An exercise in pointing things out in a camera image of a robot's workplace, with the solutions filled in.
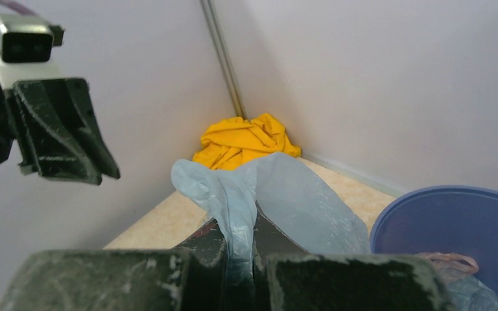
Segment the cable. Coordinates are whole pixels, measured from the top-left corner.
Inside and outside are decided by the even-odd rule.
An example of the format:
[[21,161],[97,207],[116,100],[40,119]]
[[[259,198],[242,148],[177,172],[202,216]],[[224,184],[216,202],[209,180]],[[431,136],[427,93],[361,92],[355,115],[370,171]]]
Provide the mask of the cable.
[[16,13],[18,13],[20,15],[34,15],[34,16],[39,15],[39,14],[35,13],[34,11],[32,11],[27,6],[22,5],[21,3],[18,3],[16,1],[0,0],[0,5],[4,6],[5,8],[9,8],[9,9],[15,11]]

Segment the yellow cloth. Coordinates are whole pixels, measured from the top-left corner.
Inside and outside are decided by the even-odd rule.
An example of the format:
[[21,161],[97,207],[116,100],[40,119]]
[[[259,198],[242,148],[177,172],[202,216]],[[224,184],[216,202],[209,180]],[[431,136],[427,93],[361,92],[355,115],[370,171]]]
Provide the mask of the yellow cloth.
[[301,154],[301,149],[289,142],[285,127],[268,113],[251,121],[235,117],[213,124],[201,136],[201,145],[203,150],[192,160],[211,170],[233,170],[274,152],[292,157]]

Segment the bucket rim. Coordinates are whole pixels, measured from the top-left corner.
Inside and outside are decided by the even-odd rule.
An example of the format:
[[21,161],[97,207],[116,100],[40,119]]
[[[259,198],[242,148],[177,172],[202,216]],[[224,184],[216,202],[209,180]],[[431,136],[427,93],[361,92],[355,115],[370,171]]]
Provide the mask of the bucket rim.
[[432,186],[420,188],[411,192],[408,192],[392,203],[388,204],[385,209],[379,214],[370,233],[370,245],[371,252],[375,253],[375,243],[377,242],[377,234],[382,229],[382,226],[388,220],[388,217],[396,211],[396,209],[402,206],[405,202],[418,198],[420,196],[428,196],[431,194],[448,194],[448,193],[463,193],[471,195],[481,195],[487,196],[491,199],[498,200],[498,190],[475,187],[475,186],[464,186],[464,185],[442,185],[442,186]]

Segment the baseboard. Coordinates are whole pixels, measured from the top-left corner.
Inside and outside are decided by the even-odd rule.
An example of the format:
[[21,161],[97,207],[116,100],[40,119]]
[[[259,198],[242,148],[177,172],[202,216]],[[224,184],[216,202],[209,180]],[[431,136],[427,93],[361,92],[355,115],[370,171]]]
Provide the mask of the baseboard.
[[407,193],[407,191],[404,191],[401,187],[393,187],[391,185],[387,185],[384,182],[378,181],[378,179],[376,178],[365,176],[364,174],[358,173],[356,170],[348,167],[342,167],[340,165],[332,164],[329,161],[323,160],[321,157],[308,154],[306,152],[303,153],[302,157],[303,159],[316,163],[317,165],[321,165],[332,171],[338,172],[339,174],[345,175],[346,177],[359,181],[373,189],[377,189],[378,191],[386,193],[389,196],[398,198]]

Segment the blue bucket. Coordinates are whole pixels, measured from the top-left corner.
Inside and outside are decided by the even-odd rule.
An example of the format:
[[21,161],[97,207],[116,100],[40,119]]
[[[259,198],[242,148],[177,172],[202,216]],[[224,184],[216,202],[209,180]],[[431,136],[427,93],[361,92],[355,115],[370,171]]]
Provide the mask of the blue bucket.
[[476,278],[498,296],[498,192],[443,186],[410,192],[379,215],[373,253],[459,253],[480,267]]

